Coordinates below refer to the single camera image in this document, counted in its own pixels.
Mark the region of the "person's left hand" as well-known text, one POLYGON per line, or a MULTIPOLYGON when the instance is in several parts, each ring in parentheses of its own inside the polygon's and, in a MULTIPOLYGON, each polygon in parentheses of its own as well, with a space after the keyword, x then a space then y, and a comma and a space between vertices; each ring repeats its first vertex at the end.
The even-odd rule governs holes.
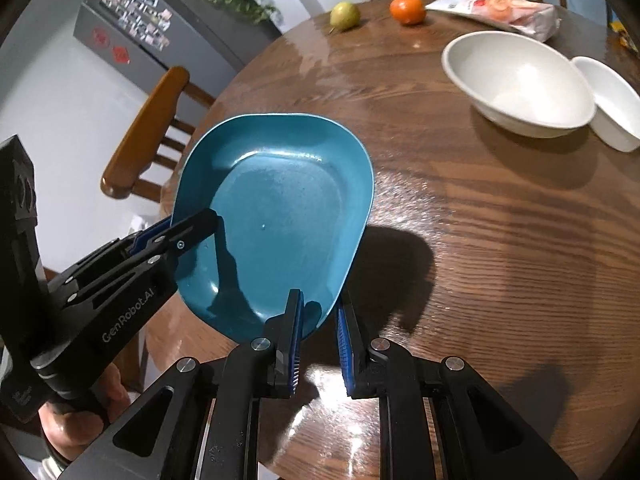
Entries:
MULTIPOLYGON (((98 380, 108 420, 114 422, 130 405, 117 366, 111 363, 98 380)), ((56 452, 74 460, 103 432, 100 416, 90 412, 57 413, 51 403, 43 404, 38 415, 44 435, 56 452)))

